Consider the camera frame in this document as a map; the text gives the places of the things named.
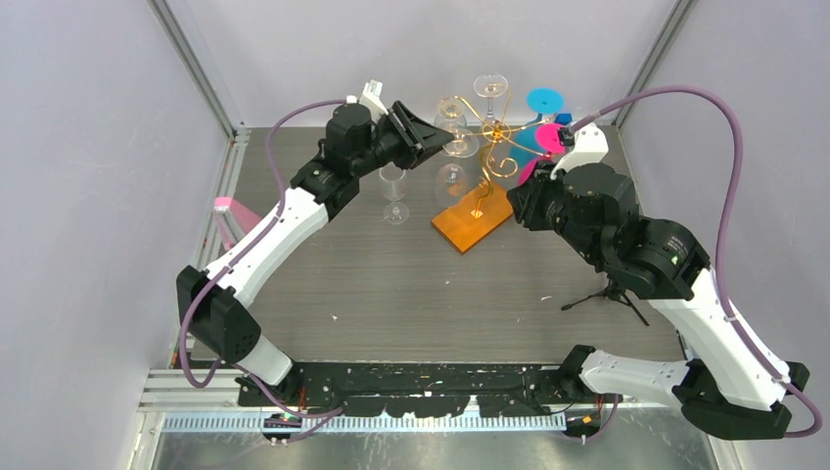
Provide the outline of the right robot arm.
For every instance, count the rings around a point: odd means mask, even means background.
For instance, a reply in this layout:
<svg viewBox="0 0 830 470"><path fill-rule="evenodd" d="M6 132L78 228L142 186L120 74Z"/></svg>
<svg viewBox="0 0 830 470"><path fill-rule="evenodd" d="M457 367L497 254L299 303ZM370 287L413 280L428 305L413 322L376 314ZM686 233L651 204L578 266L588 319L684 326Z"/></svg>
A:
<svg viewBox="0 0 830 470"><path fill-rule="evenodd" d="M657 310L695 353L687 361L653 361L577 345L560 366L565 398L614 394L657 402L726 441L789 436L784 399L805 387L808 369L761 344L718 297L696 237L675 221L643 215L629 177L601 163L562 170L540 162L507 198L518 223L555 232L612 288Z"/></svg>

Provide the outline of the clear wine glass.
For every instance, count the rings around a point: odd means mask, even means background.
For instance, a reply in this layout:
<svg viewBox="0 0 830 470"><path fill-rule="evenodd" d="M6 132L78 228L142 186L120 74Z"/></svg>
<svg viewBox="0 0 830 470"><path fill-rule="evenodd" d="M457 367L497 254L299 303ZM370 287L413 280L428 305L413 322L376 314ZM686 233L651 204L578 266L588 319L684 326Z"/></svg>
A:
<svg viewBox="0 0 830 470"><path fill-rule="evenodd" d="M470 129L458 123L447 122L440 128L453 137L442 147L442 155L448 158L448 162L438 170L434 186L438 205L446 209L458 204L472 190L467 160L480 149L480 140Z"/></svg>
<svg viewBox="0 0 830 470"><path fill-rule="evenodd" d="M387 164L379 170L380 192L389 202L384 208L384 220L392 225L404 223L409 217L409 208L402 202L407 191L407 172L394 164Z"/></svg>

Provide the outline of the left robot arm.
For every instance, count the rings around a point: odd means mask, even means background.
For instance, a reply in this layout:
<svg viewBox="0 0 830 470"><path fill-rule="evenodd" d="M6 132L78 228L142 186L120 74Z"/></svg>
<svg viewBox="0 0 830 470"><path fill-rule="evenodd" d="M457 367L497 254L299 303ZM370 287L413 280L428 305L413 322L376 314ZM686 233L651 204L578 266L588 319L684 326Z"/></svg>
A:
<svg viewBox="0 0 830 470"><path fill-rule="evenodd" d="M180 341L194 336L218 359L262 383L274 403L292 403L300 379L290 357L262 333L249 311L276 269L349 204L361 177L386 165L414 169L454 136L394 102L383 112L331 100L333 113L317 154L283 189L278 204L233 248L207 267L185 266L176 278Z"/></svg>

